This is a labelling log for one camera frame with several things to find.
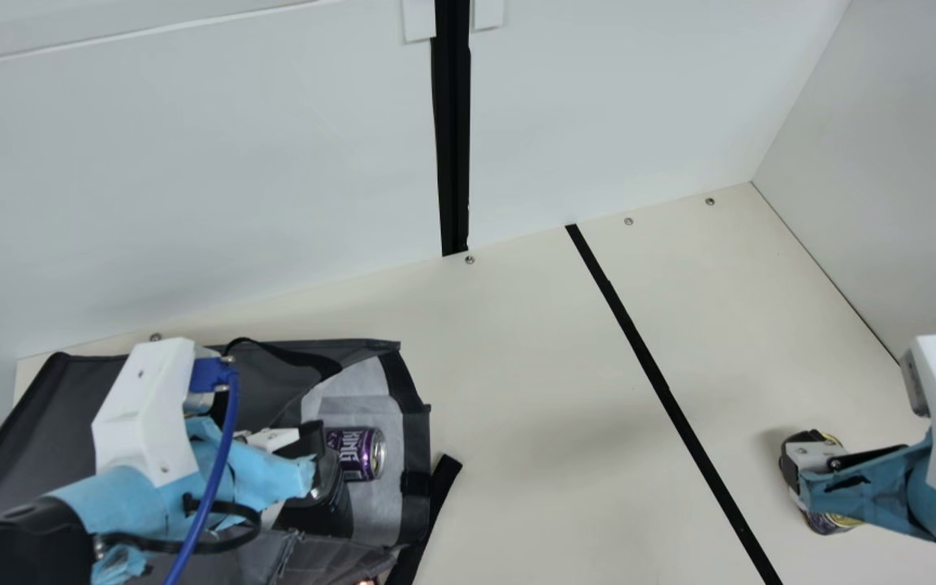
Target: blue cable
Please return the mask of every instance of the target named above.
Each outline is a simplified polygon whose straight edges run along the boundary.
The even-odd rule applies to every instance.
[[[219,483],[223,481],[223,471],[226,470],[227,458],[230,456],[230,445],[233,444],[233,433],[237,427],[237,404],[241,394],[241,386],[237,380],[237,375],[230,375],[230,399],[227,400],[226,419],[223,421],[223,437],[219,441],[219,452],[215,454],[215,463],[212,463],[211,474],[208,475],[208,483],[205,485],[204,496],[201,496],[201,504],[197,507],[197,514],[193,516],[193,524],[190,525],[189,532],[183,540],[183,547],[179,549],[179,555],[175,556],[175,562],[171,563],[171,569],[168,570],[168,576],[164,579],[164,585],[178,585],[179,578],[186,570],[186,564],[190,562],[193,555],[193,548],[204,532],[205,524],[208,523],[208,515],[211,512],[211,506],[215,503],[216,492],[219,491]]]

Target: white wall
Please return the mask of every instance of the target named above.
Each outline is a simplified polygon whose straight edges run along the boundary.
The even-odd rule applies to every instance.
[[[757,188],[899,355],[936,333],[936,0],[855,0]]]
[[[434,133],[400,0],[1,60],[0,418],[18,357],[438,256]]]
[[[0,0],[0,55],[331,0]]]
[[[509,0],[472,34],[470,243],[753,178],[847,0]]]

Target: soda can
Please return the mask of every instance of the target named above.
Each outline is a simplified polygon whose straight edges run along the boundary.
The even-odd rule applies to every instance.
[[[385,435],[375,427],[326,430],[327,446],[338,452],[345,481],[374,481],[385,469]]]

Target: black bag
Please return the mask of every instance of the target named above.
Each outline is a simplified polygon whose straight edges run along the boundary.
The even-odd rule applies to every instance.
[[[438,509],[430,505],[437,492],[431,481],[430,407],[417,395],[400,344],[259,344],[241,338],[228,348],[240,373],[237,429],[290,428],[315,419],[331,428],[378,427],[386,437],[385,469],[378,480],[346,485],[349,538],[263,530],[235,551],[194,556],[182,582],[349,585],[392,569],[401,551],[409,559],[395,573],[409,574],[401,581],[412,582]],[[49,358],[0,429],[0,513],[94,474],[90,425],[126,357]],[[224,402],[218,397],[215,404]],[[449,484],[460,464],[449,460],[444,466]],[[445,496],[446,488],[438,492]],[[131,583],[162,582],[171,562],[172,556],[155,557],[152,573]]]

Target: white tabletop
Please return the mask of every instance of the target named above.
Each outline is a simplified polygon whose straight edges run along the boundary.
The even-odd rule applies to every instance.
[[[857,451],[917,441],[926,423],[759,193],[580,227],[783,582],[936,582],[936,545],[872,526],[816,536],[791,507],[776,464],[787,434],[817,428]],[[760,582],[567,233],[471,254],[68,351],[125,353],[155,331],[401,340],[434,405],[432,448],[465,464],[419,582]],[[19,363],[18,392],[45,358]]]
[[[760,582],[565,231],[472,254],[160,332],[401,340],[434,408],[432,448],[465,466],[420,583]],[[76,352],[126,352],[149,333]]]
[[[929,422],[761,194],[740,185],[580,227],[782,581],[936,583],[936,544],[873,526],[818,536],[788,499],[777,459],[792,433],[864,451],[914,444]]]

